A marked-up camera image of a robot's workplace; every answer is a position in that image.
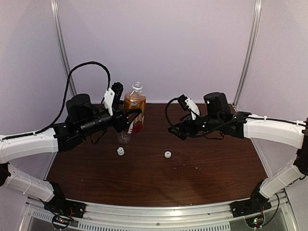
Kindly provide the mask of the amber tea bottle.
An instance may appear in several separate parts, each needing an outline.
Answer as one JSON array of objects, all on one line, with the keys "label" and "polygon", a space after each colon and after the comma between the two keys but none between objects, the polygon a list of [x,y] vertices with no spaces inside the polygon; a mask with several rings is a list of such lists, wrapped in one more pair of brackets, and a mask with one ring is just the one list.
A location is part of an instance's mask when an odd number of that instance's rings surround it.
[{"label": "amber tea bottle", "polygon": [[125,94],[124,110],[132,112],[128,115],[129,119],[134,118],[126,129],[127,134],[136,134],[142,130],[146,106],[146,96],[142,94],[142,84],[136,81],[132,89]]}]

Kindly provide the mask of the clear plastic bottle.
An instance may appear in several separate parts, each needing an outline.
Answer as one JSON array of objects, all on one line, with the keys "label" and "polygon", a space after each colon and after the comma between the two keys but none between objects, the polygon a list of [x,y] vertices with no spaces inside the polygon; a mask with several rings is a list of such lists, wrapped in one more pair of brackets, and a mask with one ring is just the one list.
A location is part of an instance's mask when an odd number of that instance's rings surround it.
[{"label": "clear plastic bottle", "polygon": [[117,133],[117,140],[120,144],[128,144],[131,140],[131,134],[121,131],[120,133]]}]

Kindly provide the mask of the white cap of tea bottle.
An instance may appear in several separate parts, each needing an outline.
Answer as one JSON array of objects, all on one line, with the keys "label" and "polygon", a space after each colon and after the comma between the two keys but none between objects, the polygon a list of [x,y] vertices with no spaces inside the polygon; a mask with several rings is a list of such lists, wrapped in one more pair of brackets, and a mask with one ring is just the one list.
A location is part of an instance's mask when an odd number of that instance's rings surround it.
[{"label": "white cap of tea bottle", "polygon": [[165,158],[170,158],[172,156],[172,153],[170,152],[170,151],[166,151],[165,153],[164,153],[164,157]]}]

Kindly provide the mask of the white cap of clear bottle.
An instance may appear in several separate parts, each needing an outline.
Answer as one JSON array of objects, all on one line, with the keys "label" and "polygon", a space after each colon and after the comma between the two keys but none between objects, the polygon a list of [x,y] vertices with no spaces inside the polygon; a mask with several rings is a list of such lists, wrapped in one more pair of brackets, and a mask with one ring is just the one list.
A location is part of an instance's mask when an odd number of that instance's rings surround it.
[{"label": "white cap of clear bottle", "polygon": [[117,149],[117,154],[118,154],[119,156],[123,156],[123,155],[125,154],[124,148],[123,148],[123,147],[118,147],[118,149]]}]

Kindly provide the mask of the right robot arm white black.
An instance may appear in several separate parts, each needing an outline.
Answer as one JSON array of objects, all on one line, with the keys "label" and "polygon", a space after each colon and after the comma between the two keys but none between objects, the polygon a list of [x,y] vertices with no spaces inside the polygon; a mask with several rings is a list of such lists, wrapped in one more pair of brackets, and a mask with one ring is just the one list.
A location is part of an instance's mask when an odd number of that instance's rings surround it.
[{"label": "right robot arm white black", "polygon": [[250,112],[233,114],[222,92],[204,96],[206,115],[202,115],[194,101],[185,95],[171,99],[171,102],[174,101],[188,114],[177,124],[173,124],[168,118],[168,131],[183,141],[187,138],[205,138],[217,131],[222,137],[227,135],[239,139],[262,139],[297,148],[296,158],[291,164],[256,186],[246,205],[250,212],[257,212],[276,192],[307,176],[307,121],[268,118]]}]

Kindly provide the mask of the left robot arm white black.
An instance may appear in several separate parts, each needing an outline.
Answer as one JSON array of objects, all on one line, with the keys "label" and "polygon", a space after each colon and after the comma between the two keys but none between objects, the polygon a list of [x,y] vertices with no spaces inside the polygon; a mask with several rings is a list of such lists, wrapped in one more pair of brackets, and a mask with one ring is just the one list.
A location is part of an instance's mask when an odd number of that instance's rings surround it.
[{"label": "left robot arm white black", "polygon": [[122,110],[113,95],[107,98],[106,109],[100,111],[90,102],[87,94],[78,94],[66,102],[68,116],[65,122],[54,124],[43,132],[0,137],[0,184],[23,194],[49,202],[59,214],[69,210],[61,188],[48,181],[37,179],[18,170],[11,160],[43,153],[61,153],[73,150],[86,138],[98,131],[113,127],[125,130],[139,114],[140,109]]}]

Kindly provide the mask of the right round circuit board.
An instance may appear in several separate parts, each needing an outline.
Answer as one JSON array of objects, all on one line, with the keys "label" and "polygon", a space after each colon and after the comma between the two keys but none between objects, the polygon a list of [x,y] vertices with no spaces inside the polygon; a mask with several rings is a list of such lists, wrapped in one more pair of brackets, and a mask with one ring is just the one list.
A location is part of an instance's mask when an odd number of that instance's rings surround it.
[{"label": "right round circuit board", "polygon": [[258,216],[252,216],[252,217],[246,217],[245,223],[249,228],[252,229],[258,229],[264,224],[264,216],[258,215]]}]

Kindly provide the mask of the round circuit board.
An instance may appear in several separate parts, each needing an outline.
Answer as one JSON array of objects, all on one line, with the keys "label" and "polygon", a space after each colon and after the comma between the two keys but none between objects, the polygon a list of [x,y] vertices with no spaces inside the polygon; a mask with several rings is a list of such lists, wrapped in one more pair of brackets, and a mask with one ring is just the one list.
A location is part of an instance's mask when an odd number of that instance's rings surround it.
[{"label": "round circuit board", "polygon": [[252,229],[258,229],[264,224],[264,216],[258,215],[258,216],[252,216],[252,217],[246,217],[245,223],[249,228]]},{"label": "round circuit board", "polygon": [[51,223],[56,229],[66,229],[73,220],[68,217],[54,215],[52,217]]}]

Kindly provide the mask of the left round circuit board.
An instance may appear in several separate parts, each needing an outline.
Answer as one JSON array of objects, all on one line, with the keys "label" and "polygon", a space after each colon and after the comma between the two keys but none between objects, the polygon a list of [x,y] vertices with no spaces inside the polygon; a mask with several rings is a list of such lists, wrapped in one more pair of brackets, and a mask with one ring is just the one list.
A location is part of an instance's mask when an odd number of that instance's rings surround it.
[{"label": "left round circuit board", "polygon": [[54,215],[52,217],[51,223],[56,229],[66,229],[73,220],[68,217]]}]

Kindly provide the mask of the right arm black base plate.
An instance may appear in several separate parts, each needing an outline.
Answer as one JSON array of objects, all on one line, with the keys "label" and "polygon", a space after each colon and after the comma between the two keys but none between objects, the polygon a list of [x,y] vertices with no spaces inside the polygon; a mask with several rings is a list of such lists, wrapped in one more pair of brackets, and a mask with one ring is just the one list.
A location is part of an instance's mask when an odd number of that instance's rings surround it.
[{"label": "right arm black base plate", "polygon": [[272,208],[269,201],[259,202],[257,199],[234,201],[230,204],[230,207],[234,218],[260,213],[263,210]]}]

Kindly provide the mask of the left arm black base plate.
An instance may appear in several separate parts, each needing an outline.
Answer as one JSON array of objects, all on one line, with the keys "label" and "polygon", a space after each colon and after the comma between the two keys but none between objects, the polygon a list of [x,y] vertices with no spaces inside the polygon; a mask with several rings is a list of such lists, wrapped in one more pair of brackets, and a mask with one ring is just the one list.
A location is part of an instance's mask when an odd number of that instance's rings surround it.
[{"label": "left arm black base plate", "polygon": [[44,209],[49,210],[55,215],[62,215],[69,218],[83,218],[86,204],[72,200],[52,199],[49,202],[44,202]]}]

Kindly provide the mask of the left aluminium frame post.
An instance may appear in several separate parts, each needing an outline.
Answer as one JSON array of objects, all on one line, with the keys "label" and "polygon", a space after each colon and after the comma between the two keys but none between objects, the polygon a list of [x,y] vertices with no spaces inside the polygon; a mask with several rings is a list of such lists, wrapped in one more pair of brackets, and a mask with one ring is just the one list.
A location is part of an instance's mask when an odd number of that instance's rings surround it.
[{"label": "left aluminium frame post", "polygon": [[59,46],[59,51],[60,51],[60,56],[62,60],[62,64],[64,67],[64,71],[66,76],[68,76],[70,72],[70,65],[67,57],[67,52],[65,48],[65,43],[64,43],[64,37],[63,37],[63,32],[62,32],[62,27],[61,27],[61,19],[60,19],[60,13],[59,13],[59,4],[57,0],[51,0],[51,13],[53,17],[53,22],[54,22],[54,27],[55,27],[55,32],[56,32],[56,37],[57,37],[57,42]]}]

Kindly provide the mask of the aluminium frame post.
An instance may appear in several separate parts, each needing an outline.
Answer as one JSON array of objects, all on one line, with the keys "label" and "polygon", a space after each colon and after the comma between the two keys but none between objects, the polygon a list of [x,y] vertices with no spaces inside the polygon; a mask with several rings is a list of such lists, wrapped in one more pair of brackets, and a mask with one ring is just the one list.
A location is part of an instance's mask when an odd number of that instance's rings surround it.
[{"label": "aluminium frame post", "polygon": [[234,109],[239,109],[239,102],[242,95],[242,92],[244,90],[245,81],[248,76],[249,67],[252,61],[253,57],[253,51],[255,48],[258,31],[259,31],[259,25],[261,21],[261,15],[262,15],[262,0],[255,0],[254,10],[253,10],[253,17],[252,17],[252,24],[251,24],[251,30],[246,50],[246,55],[244,59],[244,64],[239,80],[239,84],[237,87],[237,91],[235,94],[234,101],[232,103]]},{"label": "aluminium frame post", "polygon": [[56,32],[56,37],[57,37],[57,42],[59,46],[59,51],[60,51],[60,56],[62,60],[62,64],[64,67],[64,71],[66,76],[68,76],[70,72],[70,65],[67,57],[67,52],[65,48],[65,43],[64,43],[64,37],[63,37],[63,32],[62,32],[62,27],[61,27],[61,19],[60,19],[60,13],[59,13],[59,4],[57,0],[51,0],[51,13],[53,17],[53,22],[54,22],[54,27],[55,27],[55,32]]}]

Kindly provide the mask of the right aluminium frame post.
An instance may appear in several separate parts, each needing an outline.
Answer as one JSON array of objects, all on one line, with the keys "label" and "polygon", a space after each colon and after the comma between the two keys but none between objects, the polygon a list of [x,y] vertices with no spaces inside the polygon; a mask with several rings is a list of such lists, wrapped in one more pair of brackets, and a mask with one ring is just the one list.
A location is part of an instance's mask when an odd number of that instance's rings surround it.
[{"label": "right aluminium frame post", "polygon": [[242,92],[244,90],[245,81],[248,76],[249,67],[252,61],[253,57],[253,51],[255,48],[258,31],[259,31],[259,25],[261,21],[261,15],[262,15],[262,0],[255,0],[254,10],[253,10],[253,17],[252,17],[252,24],[251,24],[251,30],[246,50],[246,55],[244,59],[244,64],[239,80],[239,84],[237,87],[237,91],[235,94],[234,101],[232,103],[234,109],[239,109],[239,102],[242,95]]}]

